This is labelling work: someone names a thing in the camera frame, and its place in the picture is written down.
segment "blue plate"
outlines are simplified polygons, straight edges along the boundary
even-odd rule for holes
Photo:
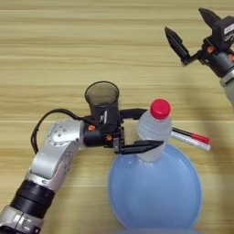
[[[191,229],[202,205],[196,169],[170,144],[153,163],[119,154],[108,190],[112,210],[127,229]]]

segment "black cable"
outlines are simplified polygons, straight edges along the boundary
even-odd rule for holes
[[[70,118],[72,118],[73,120],[79,120],[79,121],[84,121],[86,123],[92,124],[94,126],[96,126],[96,123],[88,120],[85,117],[79,117],[78,115],[76,115],[75,113],[67,110],[67,109],[54,109],[51,110],[49,112],[47,112],[44,116],[42,116],[42,118],[39,120],[39,122],[37,123],[37,125],[35,126],[32,135],[31,135],[31,145],[33,147],[33,150],[35,152],[35,154],[38,152],[38,146],[37,146],[37,132],[39,131],[39,126],[40,124],[51,114],[51,113],[64,113],[67,114]]]

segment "water bottle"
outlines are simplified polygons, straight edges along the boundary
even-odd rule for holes
[[[160,158],[172,132],[170,111],[171,107],[167,101],[156,99],[151,104],[150,111],[145,112],[140,118],[137,128],[140,140],[164,141],[162,145],[153,150],[137,154],[142,160],[153,162]]]

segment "wood grain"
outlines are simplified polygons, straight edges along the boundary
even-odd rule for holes
[[[196,229],[234,232],[233,110],[218,79],[198,62],[183,69],[164,26],[196,52],[210,29],[197,9],[233,15],[233,1],[0,0],[0,207],[28,169],[29,136],[37,120],[63,107],[89,113],[83,94],[98,80],[121,90],[121,108],[148,108],[154,98],[173,107],[174,126],[208,135],[209,153],[172,141],[196,166],[204,204]],[[46,121],[40,142],[55,115]],[[135,122],[125,124],[128,141]],[[109,206],[111,150],[80,152],[49,210],[46,233],[113,233],[123,229]]]

